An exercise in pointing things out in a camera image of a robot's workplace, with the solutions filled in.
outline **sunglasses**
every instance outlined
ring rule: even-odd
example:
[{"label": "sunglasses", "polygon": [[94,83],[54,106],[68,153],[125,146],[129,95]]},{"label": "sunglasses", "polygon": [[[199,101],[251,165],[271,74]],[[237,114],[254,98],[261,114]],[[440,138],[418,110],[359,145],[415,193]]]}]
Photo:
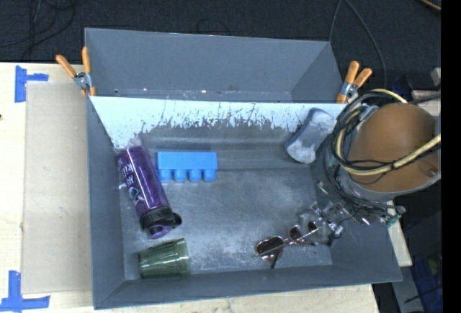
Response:
[{"label": "sunglasses", "polygon": [[275,263],[283,253],[283,250],[288,245],[306,245],[313,243],[309,240],[309,237],[319,231],[319,227],[315,222],[309,222],[308,233],[302,234],[300,226],[296,224],[290,228],[288,232],[289,237],[284,239],[281,236],[274,236],[269,239],[262,240],[256,245],[256,252],[259,257],[263,260],[271,262],[271,268],[275,267]]}]

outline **blue toy block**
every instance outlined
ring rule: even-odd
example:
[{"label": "blue toy block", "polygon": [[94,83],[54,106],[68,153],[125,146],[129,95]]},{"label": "blue toy block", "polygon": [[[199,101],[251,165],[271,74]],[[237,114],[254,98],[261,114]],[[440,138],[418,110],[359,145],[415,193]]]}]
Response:
[{"label": "blue toy block", "polygon": [[218,169],[216,152],[157,152],[157,169],[161,180],[214,181]]},{"label": "blue toy block", "polygon": [[21,313],[23,309],[48,308],[50,296],[36,299],[23,299],[21,295],[21,273],[10,271],[8,274],[8,297],[2,298],[0,312]]}]

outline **white paint splatter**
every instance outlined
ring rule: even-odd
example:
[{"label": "white paint splatter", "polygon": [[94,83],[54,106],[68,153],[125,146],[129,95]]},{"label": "white paint splatter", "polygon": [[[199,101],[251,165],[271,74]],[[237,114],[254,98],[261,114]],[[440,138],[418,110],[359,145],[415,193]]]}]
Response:
[{"label": "white paint splatter", "polygon": [[182,101],[122,97],[90,97],[115,148],[125,148],[141,132],[156,127],[270,127],[295,132],[310,109],[336,117],[343,104]]}]

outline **wooden table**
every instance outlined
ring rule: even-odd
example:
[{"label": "wooden table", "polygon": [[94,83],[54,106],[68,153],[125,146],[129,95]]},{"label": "wooden table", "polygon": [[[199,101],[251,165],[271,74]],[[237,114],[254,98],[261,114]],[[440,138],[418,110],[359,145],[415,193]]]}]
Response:
[{"label": "wooden table", "polygon": [[[24,229],[24,159],[31,145],[26,147],[27,102],[14,103],[15,67],[20,65],[29,74],[46,73],[47,82],[30,81],[27,86],[40,85],[40,99],[47,99],[53,84],[69,83],[69,89],[78,87],[58,64],[0,63],[0,298],[8,294],[7,276],[9,270],[22,271],[23,229]],[[75,65],[77,71],[83,67]],[[70,99],[83,99],[79,94],[71,94]],[[59,125],[62,117],[55,118]],[[56,157],[54,163],[62,161]],[[400,266],[411,266],[400,224],[389,229],[390,239]],[[93,312],[91,289],[73,291],[41,291],[40,294],[24,294],[24,297],[51,295],[50,312]],[[361,312],[378,313],[377,302],[371,285],[341,286],[336,288],[313,289],[289,293],[264,294],[227,299],[188,301],[161,304],[149,307],[110,309],[113,312]]]}]

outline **blue plastic block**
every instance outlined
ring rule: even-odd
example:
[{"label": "blue plastic block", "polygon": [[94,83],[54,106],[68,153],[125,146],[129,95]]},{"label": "blue plastic block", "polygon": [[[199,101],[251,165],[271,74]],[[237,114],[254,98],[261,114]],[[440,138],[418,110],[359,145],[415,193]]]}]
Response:
[{"label": "blue plastic block", "polygon": [[218,169],[216,152],[157,152],[161,180],[214,181]]},{"label": "blue plastic block", "polygon": [[16,81],[14,85],[14,101],[24,102],[26,100],[26,82],[28,81],[48,81],[47,74],[27,75],[27,69],[16,66]]},{"label": "blue plastic block", "polygon": [[21,295],[21,273],[10,271],[8,274],[8,297],[2,298],[0,312],[21,313],[23,309],[48,308],[50,296],[36,299],[23,299]]}]

